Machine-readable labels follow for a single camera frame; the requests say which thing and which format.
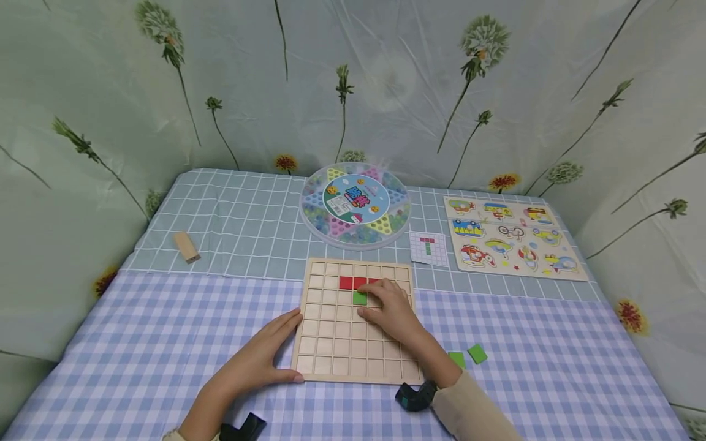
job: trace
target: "checkered tablecloth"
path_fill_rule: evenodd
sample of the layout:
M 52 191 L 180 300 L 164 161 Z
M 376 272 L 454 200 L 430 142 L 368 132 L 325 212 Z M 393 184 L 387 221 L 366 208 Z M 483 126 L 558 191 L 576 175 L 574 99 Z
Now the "checkered tablecloth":
M 151 272 L 218 274 L 302 280 L 308 258 L 368 260 L 410 264 L 409 236 L 372 251 L 350 251 L 312 237 L 299 216 L 299 196 L 305 178 L 222 169 L 195 169 L 177 177 L 148 230 L 137 242 L 123 268 Z M 445 234 L 450 238 L 443 197 L 456 195 L 496 202 L 532 202 L 528 196 L 407 187 L 412 201 L 409 227 L 413 231 Z M 600 287 L 581 252 L 554 210 L 559 228 L 588 273 L 589 282 L 537 279 L 459 271 L 451 240 L 446 241 L 449 266 L 412 262 L 414 283 L 421 289 L 475 292 L 499 296 L 563 298 L 600 301 Z M 188 231 L 201 260 L 187 265 L 172 235 Z
M 122 270 L 32 394 L 6 440 L 146 440 L 178 426 L 201 385 L 301 282 Z M 687 440 L 605 303 L 420 290 L 421 321 L 448 351 L 480 343 L 471 374 L 528 440 Z M 292 342 L 279 364 L 288 366 Z M 242 399 L 261 440 L 450 439 L 430 411 L 406 413 L 396 387 L 307 382 Z

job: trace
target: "child's arm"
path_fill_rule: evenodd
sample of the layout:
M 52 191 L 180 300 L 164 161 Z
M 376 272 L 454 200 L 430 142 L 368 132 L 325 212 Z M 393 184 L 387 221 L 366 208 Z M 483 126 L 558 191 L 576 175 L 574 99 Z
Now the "child's arm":
M 299 308 L 296 308 L 266 324 L 208 380 L 179 430 L 167 434 L 164 439 L 216 440 L 223 416 L 236 397 L 273 383 L 303 382 L 304 377 L 297 371 L 273 366 L 275 353 L 301 319 Z
M 406 292 L 387 279 L 363 285 L 359 290 L 377 296 L 383 309 L 359 308 L 358 315 L 379 325 L 417 358 L 426 378 L 440 388 L 431 407 L 458 441 L 522 439 L 478 383 L 424 329 L 409 306 Z

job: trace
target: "child's left hand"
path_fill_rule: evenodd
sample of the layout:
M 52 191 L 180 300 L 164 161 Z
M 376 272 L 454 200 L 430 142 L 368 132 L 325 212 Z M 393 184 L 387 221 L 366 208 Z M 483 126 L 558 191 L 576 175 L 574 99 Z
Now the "child's left hand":
M 208 382 L 230 399 L 273 383 L 304 382 L 297 371 L 273 366 L 275 354 L 302 318 L 295 308 L 266 324 Z
M 295 370 L 275 369 L 275 354 L 303 318 L 299 308 L 265 325 L 208 380 L 179 428 L 182 438 L 208 441 L 218 434 L 225 411 L 240 394 L 273 383 L 304 382 Z

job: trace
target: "round checkers box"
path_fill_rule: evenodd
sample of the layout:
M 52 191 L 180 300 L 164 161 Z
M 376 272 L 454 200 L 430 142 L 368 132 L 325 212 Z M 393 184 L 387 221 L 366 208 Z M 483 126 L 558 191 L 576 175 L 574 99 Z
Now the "round checkers box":
M 382 248 L 399 238 L 412 205 L 389 171 L 363 162 L 323 167 L 304 184 L 299 213 L 312 234 L 347 250 Z

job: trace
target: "green block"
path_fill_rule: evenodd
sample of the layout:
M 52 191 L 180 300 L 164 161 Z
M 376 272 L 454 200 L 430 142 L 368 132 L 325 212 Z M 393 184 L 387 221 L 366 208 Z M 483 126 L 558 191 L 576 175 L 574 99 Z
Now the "green block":
M 449 352 L 448 356 L 451 357 L 454 363 L 458 364 L 459 368 L 466 368 L 466 360 L 463 359 L 463 352 Z
M 362 293 L 360 291 L 355 291 L 353 293 L 353 304 L 354 305 L 367 305 L 368 304 L 368 295 L 365 293 Z
M 479 344 L 469 349 L 468 354 L 471 356 L 471 358 L 473 358 L 473 361 L 475 361 L 476 364 L 483 363 L 485 360 L 488 359 L 488 354 L 485 353 L 485 351 L 483 350 L 483 348 L 481 348 L 481 345 Z

